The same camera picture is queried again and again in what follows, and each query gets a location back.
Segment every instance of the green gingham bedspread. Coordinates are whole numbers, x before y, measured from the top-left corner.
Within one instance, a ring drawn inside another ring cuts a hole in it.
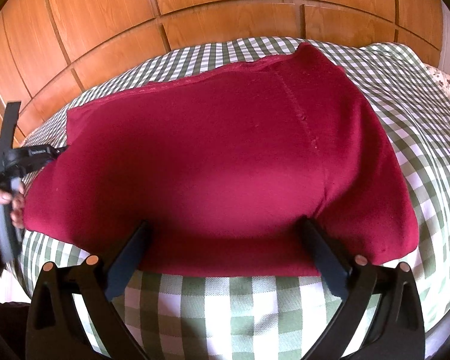
[[[239,39],[187,47],[150,59],[85,91],[32,133],[26,143],[65,144],[66,111],[72,107],[150,81],[175,80],[230,62],[290,54],[300,42],[303,40]],[[311,43],[344,67],[364,93],[406,177],[420,243],[402,260],[413,268],[428,330],[450,307],[450,101],[408,47],[378,43],[356,49]],[[34,177],[25,178],[28,186]],[[26,230],[22,254],[10,269],[31,294],[46,261],[68,266],[81,263],[87,255],[78,247]],[[370,302],[346,353],[359,347],[377,301],[374,297]],[[113,303],[153,359],[284,360],[300,359],[324,330],[340,300],[319,277],[193,278],[136,271],[125,294]],[[76,304],[91,344],[106,353],[80,297]]]

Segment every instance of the clamp jaw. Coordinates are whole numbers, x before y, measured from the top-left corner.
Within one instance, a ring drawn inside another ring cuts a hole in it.
[[[130,237],[102,257],[91,255],[81,265],[64,268],[46,262],[28,314],[27,360],[108,359],[92,349],[73,294],[83,296],[90,319],[112,359],[151,360],[111,303],[125,291],[151,239],[151,227],[142,222]]]
[[[423,360],[425,328],[422,307],[410,266],[370,264],[364,256],[350,256],[312,219],[297,223],[308,250],[330,292],[342,304],[322,335],[301,360]],[[360,349],[342,357],[373,294],[381,294]]]
[[[13,149],[20,104],[21,102],[7,103],[0,131],[0,189],[10,193],[18,192],[22,177],[40,170],[67,148],[36,145]],[[0,253],[4,263],[17,257],[21,250],[22,233],[12,225],[11,211],[11,204],[0,204]]]

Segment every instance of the hand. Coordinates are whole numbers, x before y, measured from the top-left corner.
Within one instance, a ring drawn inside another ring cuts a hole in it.
[[[23,193],[25,188],[22,183],[19,186],[19,192],[12,197],[11,193],[3,192],[0,190],[0,204],[8,204],[12,202],[12,212],[10,217],[12,219],[13,226],[23,228],[23,207],[25,205],[25,198]]]

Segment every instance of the checkered blanket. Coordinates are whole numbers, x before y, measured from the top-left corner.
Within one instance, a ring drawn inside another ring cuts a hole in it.
[[[231,62],[290,54],[300,42],[238,39],[150,59],[85,91],[32,133],[26,144],[65,144],[66,111],[72,107],[150,81],[175,80]],[[342,66],[364,93],[394,148],[420,229],[417,250],[402,260],[413,268],[428,330],[450,307],[450,101],[408,47],[378,43],[356,49],[311,43]],[[24,181],[30,185],[34,177]],[[22,254],[10,269],[31,294],[46,261],[69,266],[87,255],[78,247],[26,230]],[[346,353],[359,347],[377,302],[373,297]],[[125,294],[113,304],[153,359],[274,360],[300,359],[340,300],[319,277],[200,278],[136,271]],[[80,297],[76,305],[90,342],[106,353]]]

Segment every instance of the red velvet fabric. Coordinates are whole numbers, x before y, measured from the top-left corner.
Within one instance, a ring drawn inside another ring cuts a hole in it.
[[[377,116],[310,44],[122,91],[67,117],[70,147],[35,179],[25,225],[91,253],[141,219],[154,241],[140,268],[168,274],[315,275],[292,229],[301,215],[373,263],[418,244]]]

